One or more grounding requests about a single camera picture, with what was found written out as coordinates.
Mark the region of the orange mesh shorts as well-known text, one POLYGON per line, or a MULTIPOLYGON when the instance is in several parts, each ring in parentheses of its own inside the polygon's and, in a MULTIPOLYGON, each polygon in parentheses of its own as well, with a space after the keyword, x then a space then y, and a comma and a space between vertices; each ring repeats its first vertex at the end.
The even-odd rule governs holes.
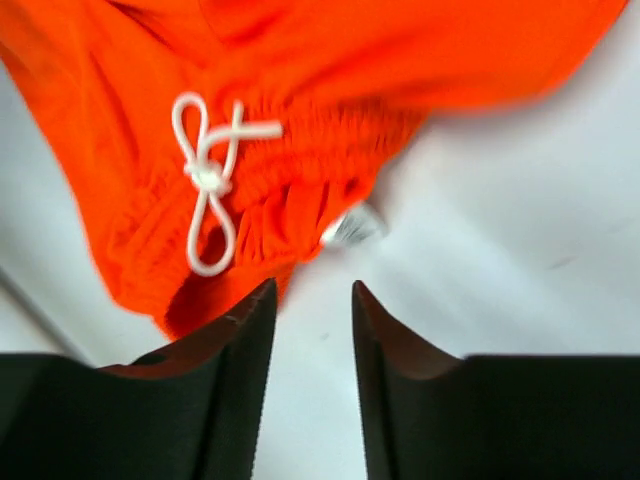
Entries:
POLYGON ((285 288, 433 113, 561 86, 622 1, 5 1, 113 300, 172 339, 285 288))

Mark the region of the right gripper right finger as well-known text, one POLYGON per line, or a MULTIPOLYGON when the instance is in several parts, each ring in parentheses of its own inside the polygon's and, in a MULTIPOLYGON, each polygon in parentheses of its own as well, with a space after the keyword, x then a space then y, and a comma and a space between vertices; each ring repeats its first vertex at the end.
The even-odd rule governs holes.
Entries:
POLYGON ((635 479, 635 356, 456 358, 362 282, 352 331, 371 479, 635 479))

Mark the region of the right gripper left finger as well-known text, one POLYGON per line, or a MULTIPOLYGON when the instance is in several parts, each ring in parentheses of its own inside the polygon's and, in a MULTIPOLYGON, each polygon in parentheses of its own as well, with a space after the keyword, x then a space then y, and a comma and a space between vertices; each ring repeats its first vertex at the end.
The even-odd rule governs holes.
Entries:
POLYGON ((129 365, 3 355, 2 477, 250 478, 276 309, 269 280, 129 365))

